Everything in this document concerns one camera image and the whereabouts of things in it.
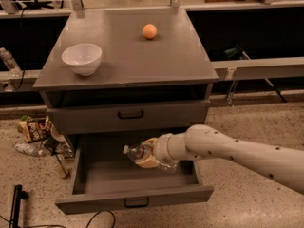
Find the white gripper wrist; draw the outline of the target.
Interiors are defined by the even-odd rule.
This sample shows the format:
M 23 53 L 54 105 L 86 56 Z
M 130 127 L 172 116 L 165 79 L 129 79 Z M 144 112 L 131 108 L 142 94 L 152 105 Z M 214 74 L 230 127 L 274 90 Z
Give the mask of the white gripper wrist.
M 153 155 L 149 156 L 145 160 L 137 160 L 135 163 L 140 168 L 156 168 L 160 165 L 160 162 L 171 163 L 176 162 L 176 160 L 171 156 L 169 147 L 171 142 L 174 140 L 173 134 L 164 134 L 158 138 L 150 138 L 142 142 L 143 146 L 148 146 L 153 148 Z

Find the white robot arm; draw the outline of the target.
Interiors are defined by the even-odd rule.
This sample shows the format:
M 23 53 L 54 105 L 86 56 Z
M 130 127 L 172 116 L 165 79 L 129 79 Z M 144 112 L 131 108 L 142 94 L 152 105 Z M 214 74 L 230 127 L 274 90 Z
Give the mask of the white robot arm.
M 300 150 L 234 139 L 204 124 L 149 139 L 140 144 L 145 147 L 148 151 L 136 160 L 142 168 L 220 158 L 304 194 L 304 152 Z

